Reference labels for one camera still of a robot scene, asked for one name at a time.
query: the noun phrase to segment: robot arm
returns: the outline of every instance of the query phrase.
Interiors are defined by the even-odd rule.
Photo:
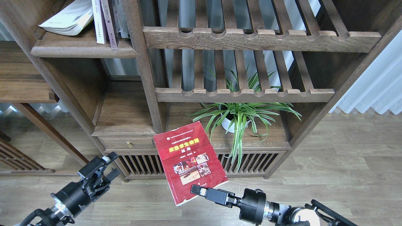
[[[197,185],[191,187],[191,193],[229,208],[236,206],[240,208],[239,219],[255,225],[260,225],[264,219],[268,219],[276,226],[320,226],[321,218],[328,223],[328,226],[357,226],[314,199],[311,201],[311,205],[291,207],[267,201],[265,193],[260,189],[246,188],[242,198],[222,189],[204,188]]]
[[[92,159],[78,171],[81,177],[79,182],[70,182],[56,194],[51,194],[56,202],[52,208],[35,210],[20,225],[28,225],[37,216],[42,218],[36,224],[40,226],[74,224],[73,218],[105,194],[110,189],[112,180],[120,174],[117,169],[113,169],[107,176],[103,174],[107,166],[117,157],[118,155],[112,152],[108,156]]]

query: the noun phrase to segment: red book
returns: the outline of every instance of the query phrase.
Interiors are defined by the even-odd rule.
[[[190,193],[192,185],[215,188],[228,182],[199,121],[154,139],[176,206],[197,197]]]

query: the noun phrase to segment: book cover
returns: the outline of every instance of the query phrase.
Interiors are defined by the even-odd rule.
[[[116,30],[116,21],[113,14],[112,0],[100,0],[105,17],[107,34],[109,36],[110,47],[117,49],[120,41],[120,33]]]
[[[190,193],[193,184],[215,188],[228,182],[199,121],[154,139],[176,206],[197,197]]]
[[[94,23],[96,33],[96,43],[105,44],[107,37],[107,30],[101,0],[92,0],[92,9],[94,12]]]

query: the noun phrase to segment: white flower pot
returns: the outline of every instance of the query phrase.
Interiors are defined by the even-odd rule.
[[[227,118],[224,118],[224,120],[222,121],[222,127],[225,129],[225,131],[227,130],[227,131],[230,132],[230,133],[234,133],[234,123],[233,123],[232,126],[228,129],[229,125],[230,125],[230,120],[228,120]]]

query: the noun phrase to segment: white book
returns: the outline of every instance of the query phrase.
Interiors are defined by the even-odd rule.
[[[75,0],[39,26],[60,35],[77,35],[92,19],[91,0]]]
[[[105,19],[103,16],[101,0],[92,0],[92,10],[94,12],[96,43],[105,44],[107,31],[106,31]]]

